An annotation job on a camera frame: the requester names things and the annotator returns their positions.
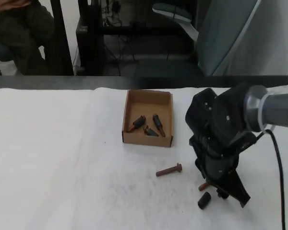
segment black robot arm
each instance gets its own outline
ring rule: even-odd
[[[288,94],[270,95],[264,86],[248,84],[219,96],[206,89],[193,97],[186,122],[203,178],[220,197],[230,195],[244,207],[250,196],[236,172],[239,154],[258,140],[252,132],[267,124],[288,127]]]

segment table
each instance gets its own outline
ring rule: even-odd
[[[275,87],[288,85],[288,76],[211,76],[211,77],[141,77],[118,76],[0,76],[0,89],[20,90],[94,90],[111,89],[177,89],[185,87],[233,87],[241,82]]]
[[[123,144],[125,90],[0,89],[0,230],[279,230],[278,167],[269,136],[241,155],[245,208],[218,198],[197,207],[204,181],[184,116],[202,89],[170,90],[172,148]],[[225,89],[216,89],[220,94]],[[288,92],[288,87],[277,88]],[[284,167],[288,229],[288,128],[275,135]],[[182,164],[182,172],[155,172]]]

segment person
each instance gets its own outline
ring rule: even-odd
[[[64,75],[54,19],[38,0],[0,0],[0,43],[23,75]]]

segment white wall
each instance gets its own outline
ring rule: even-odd
[[[288,75],[288,0],[262,0],[229,74]]]
[[[49,12],[52,13],[50,0],[39,0],[40,3],[45,6]],[[72,61],[76,55],[77,50],[77,38],[76,28],[79,21],[79,7],[78,0],[60,0],[61,7],[65,22],[65,29],[69,44],[69,49],[72,57]]]

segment white tablecloth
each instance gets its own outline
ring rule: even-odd
[[[246,207],[208,188],[212,201],[204,211],[198,208],[204,179],[184,118],[201,90],[170,90],[170,149],[122,143],[126,91],[0,90],[0,230],[281,229],[279,172],[269,136],[240,156],[237,171],[251,196]],[[275,134],[288,229],[288,128],[277,127]],[[181,173],[156,178],[157,170],[178,162]]]

